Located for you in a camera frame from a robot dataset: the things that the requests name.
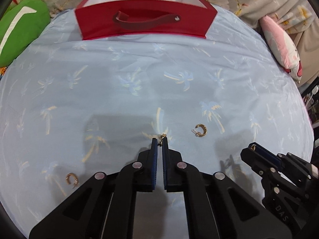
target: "pillow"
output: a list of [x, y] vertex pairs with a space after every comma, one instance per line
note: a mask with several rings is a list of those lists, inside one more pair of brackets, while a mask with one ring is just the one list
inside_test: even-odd
[[302, 66], [297, 48], [289, 35], [269, 16], [259, 20], [266, 41], [278, 63], [295, 81], [300, 81]]
[[50, 23], [41, 0], [22, 0], [0, 20], [0, 67], [8, 66]]

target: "open box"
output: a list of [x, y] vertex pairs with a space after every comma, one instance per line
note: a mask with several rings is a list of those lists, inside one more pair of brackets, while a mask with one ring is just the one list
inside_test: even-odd
[[83, 0], [75, 14], [84, 40], [136, 33], [205, 38], [217, 11], [206, 0]]

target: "pink pillow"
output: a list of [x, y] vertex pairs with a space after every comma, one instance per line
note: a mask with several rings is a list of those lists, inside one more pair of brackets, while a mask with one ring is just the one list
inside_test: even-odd
[[297, 48], [289, 35], [269, 16], [259, 20], [266, 41], [278, 63], [295, 81], [300, 81], [302, 66]]

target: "box handle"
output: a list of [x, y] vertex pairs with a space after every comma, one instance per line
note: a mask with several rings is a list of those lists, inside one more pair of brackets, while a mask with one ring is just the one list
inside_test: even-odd
[[121, 11], [118, 11], [113, 17], [115, 23], [119, 24], [122, 28], [129, 30], [146, 30], [161, 24], [176, 23], [181, 20], [181, 17], [177, 14], [165, 14], [151, 20], [140, 22], [130, 22], [128, 19], [129, 16]]

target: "mattress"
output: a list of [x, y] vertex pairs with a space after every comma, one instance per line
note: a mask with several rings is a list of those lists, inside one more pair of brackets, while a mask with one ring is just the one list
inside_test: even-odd
[[[0, 201], [31, 229], [95, 172], [111, 174], [167, 134], [201, 172], [222, 171], [261, 202], [240, 159], [255, 141], [310, 161], [313, 132], [297, 87], [264, 40], [231, 12], [206, 39], [129, 35], [82, 41], [74, 11], [58, 15], [0, 81]], [[204, 137], [191, 130], [207, 127]], [[158, 165], [162, 165], [159, 148]], [[138, 193], [134, 238], [188, 238], [182, 193]]]

